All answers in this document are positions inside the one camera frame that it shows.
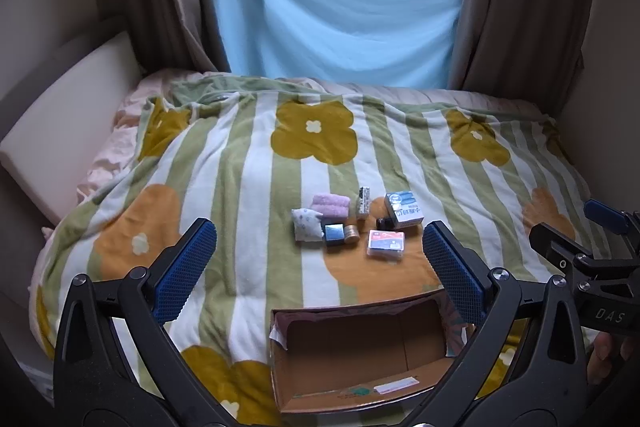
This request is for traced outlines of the person's right hand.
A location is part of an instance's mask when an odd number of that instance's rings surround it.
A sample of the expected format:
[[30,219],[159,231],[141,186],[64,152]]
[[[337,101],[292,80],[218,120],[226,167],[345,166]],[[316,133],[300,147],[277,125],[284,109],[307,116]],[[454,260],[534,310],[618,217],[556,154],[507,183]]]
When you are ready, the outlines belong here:
[[601,384],[611,373],[614,362],[627,362],[634,354],[637,341],[626,337],[623,340],[609,333],[600,332],[592,343],[592,352],[587,364],[587,378],[590,385]]

